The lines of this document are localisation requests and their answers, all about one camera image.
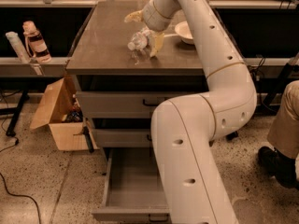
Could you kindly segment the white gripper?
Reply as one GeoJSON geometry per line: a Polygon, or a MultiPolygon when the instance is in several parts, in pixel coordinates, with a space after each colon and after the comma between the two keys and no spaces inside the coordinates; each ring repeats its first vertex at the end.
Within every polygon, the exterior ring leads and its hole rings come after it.
{"type": "Polygon", "coordinates": [[[128,22],[144,22],[146,26],[151,29],[152,32],[149,36],[150,57],[154,57],[161,50],[164,43],[164,31],[169,23],[170,19],[164,17],[154,5],[154,0],[150,0],[141,10],[134,11],[128,14],[124,21],[128,22]]]}

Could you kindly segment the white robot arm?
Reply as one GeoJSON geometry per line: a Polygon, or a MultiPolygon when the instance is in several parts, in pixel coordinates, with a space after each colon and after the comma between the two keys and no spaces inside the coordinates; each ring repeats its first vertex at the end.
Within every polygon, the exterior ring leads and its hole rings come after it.
{"type": "Polygon", "coordinates": [[[152,114],[152,145],[170,218],[173,224],[239,224],[209,144],[250,120],[256,90],[207,0],[150,0],[127,19],[162,32],[178,10],[191,29],[208,90],[168,99],[152,114]]]}

